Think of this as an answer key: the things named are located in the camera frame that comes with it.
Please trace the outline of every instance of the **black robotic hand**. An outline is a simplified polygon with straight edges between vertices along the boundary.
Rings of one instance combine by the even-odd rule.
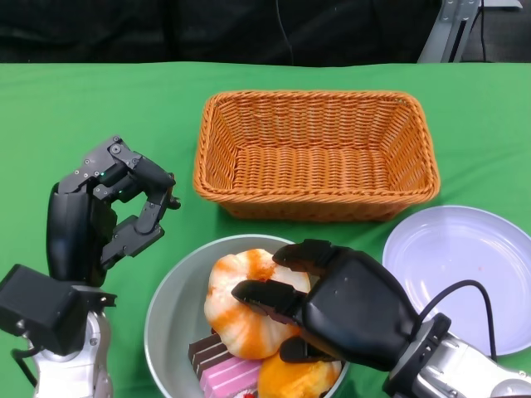
[[[125,256],[135,257],[163,237],[166,209],[181,205],[173,197],[173,174],[129,150],[114,136],[84,156],[83,163],[52,189],[46,253],[53,279],[99,287],[106,271]],[[139,216],[116,225],[111,205],[144,192]]]
[[[278,250],[273,260],[320,277],[308,294],[273,280],[247,280],[232,294],[255,311],[301,328],[284,342],[285,362],[345,360],[393,369],[418,318],[406,292],[375,259],[324,240]]]
[[[97,289],[107,270],[164,235],[164,212],[180,207],[174,185],[172,173],[129,150],[121,137],[87,153],[81,166],[51,190],[46,226],[50,276],[12,267],[0,281],[0,329],[57,355],[79,351],[87,313],[114,306],[116,296]],[[142,192],[147,201],[140,215],[117,225],[111,205]]]

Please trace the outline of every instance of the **green tablecloth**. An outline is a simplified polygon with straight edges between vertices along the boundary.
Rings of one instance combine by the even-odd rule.
[[[217,238],[263,233],[350,245],[381,259],[386,224],[239,221],[192,189],[202,107],[209,95],[239,89],[403,90],[426,111],[442,175],[443,203],[492,211],[531,233],[531,68],[527,65],[412,65],[297,69],[213,64],[0,66],[2,229],[0,275],[15,263],[46,272],[46,207],[51,186],[113,134],[175,172],[180,211],[163,219],[166,236],[110,271],[118,294],[108,317],[110,375],[117,397],[160,396],[144,359],[144,320],[163,276],[187,253]],[[143,198],[122,205],[138,213]],[[31,396],[9,356],[23,341],[0,334],[0,395]],[[500,360],[531,371],[531,350]],[[352,366],[356,396],[377,398],[385,375]]]

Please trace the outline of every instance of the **metal stand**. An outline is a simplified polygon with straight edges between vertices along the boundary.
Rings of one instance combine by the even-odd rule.
[[[481,0],[444,0],[418,62],[459,62],[480,4]]]
[[[524,8],[519,0],[485,0],[485,8]]]

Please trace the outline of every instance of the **white plate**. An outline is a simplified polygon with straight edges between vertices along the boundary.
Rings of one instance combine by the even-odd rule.
[[[492,302],[498,354],[531,346],[531,239],[507,220],[464,206],[419,211],[389,236],[383,265],[418,312],[451,284],[477,280]],[[455,291],[430,316],[437,312],[451,318],[456,336],[490,354],[479,290],[467,286]]]

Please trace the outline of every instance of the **gray bowl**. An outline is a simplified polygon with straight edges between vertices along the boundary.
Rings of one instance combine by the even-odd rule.
[[[181,260],[159,285],[144,330],[144,349],[149,370],[167,398],[203,398],[204,394],[188,360],[188,344],[210,334],[203,312],[208,277],[221,257],[250,249],[275,253],[292,242],[274,236],[237,235],[215,240]],[[334,395],[348,365],[326,395]]]

